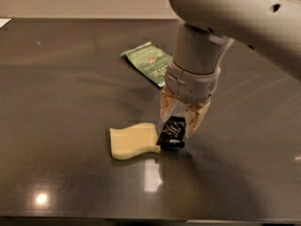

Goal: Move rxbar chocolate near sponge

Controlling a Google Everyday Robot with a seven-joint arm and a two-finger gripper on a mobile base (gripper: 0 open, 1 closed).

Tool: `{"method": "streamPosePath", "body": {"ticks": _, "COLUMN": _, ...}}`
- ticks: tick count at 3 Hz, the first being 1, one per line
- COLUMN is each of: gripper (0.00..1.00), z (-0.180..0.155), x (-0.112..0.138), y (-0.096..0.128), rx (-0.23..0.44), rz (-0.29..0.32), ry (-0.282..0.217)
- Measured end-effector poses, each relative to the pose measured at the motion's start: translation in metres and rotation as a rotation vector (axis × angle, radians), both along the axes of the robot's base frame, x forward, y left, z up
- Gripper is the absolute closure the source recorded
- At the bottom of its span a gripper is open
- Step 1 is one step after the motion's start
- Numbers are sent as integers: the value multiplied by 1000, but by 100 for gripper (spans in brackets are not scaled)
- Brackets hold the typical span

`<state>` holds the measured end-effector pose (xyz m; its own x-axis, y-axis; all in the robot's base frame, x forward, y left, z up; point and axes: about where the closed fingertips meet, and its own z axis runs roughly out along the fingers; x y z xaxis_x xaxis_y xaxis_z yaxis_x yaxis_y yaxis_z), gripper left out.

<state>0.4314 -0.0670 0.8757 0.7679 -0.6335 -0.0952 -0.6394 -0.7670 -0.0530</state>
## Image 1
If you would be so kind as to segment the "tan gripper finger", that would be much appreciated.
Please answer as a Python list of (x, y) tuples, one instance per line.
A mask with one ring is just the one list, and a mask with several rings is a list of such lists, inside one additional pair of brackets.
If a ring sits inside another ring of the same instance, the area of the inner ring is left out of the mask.
[(189, 105), (185, 109), (184, 117), (186, 122), (185, 136), (191, 137), (196, 133), (201, 125), (207, 111), (211, 105), (210, 99), (204, 99), (202, 102), (194, 105)]
[(177, 97), (164, 87), (160, 94), (160, 119), (167, 121), (178, 103)]

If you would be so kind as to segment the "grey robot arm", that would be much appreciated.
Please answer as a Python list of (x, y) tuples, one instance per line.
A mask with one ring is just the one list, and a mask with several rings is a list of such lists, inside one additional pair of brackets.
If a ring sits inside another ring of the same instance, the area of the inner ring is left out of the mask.
[(210, 106), (224, 54), (237, 40), (295, 79), (301, 76), (301, 0), (168, 0), (182, 20), (160, 98), (166, 121), (186, 105), (185, 135)]

